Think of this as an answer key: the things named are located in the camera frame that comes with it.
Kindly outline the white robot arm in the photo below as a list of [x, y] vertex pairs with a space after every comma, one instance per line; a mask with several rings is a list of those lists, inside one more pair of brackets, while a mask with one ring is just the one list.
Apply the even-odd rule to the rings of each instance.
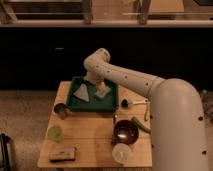
[[104, 48], [84, 67], [89, 82], [108, 79], [150, 101], [152, 171], [210, 171], [204, 109], [193, 85], [112, 65]]

